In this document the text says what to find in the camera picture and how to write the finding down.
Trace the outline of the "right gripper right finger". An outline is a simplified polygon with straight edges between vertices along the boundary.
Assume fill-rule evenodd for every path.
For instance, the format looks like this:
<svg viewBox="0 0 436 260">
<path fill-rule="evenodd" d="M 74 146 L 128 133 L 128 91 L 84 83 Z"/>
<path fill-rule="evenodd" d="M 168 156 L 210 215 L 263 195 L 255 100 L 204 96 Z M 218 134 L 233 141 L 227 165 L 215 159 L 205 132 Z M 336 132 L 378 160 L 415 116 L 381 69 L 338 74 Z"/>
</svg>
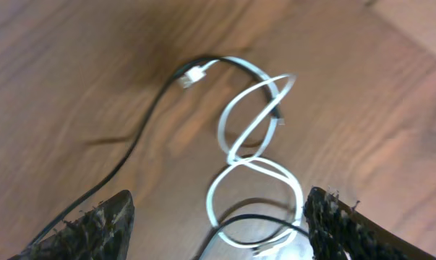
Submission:
<svg viewBox="0 0 436 260">
<path fill-rule="evenodd" d="M 313 187 L 304 203 L 315 259 L 434 259 L 343 203 L 337 194 Z"/>
</svg>

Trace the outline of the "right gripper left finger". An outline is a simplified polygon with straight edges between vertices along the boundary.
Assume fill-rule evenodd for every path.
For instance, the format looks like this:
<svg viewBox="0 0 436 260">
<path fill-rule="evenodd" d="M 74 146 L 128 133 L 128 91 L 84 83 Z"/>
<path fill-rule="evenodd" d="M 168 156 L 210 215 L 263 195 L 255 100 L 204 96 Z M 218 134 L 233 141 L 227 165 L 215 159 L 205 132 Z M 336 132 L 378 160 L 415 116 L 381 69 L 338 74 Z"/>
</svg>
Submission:
<svg viewBox="0 0 436 260">
<path fill-rule="evenodd" d="M 133 227 L 132 194 L 123 190 L 10 260 L 125 260 Z"/>
</svg>

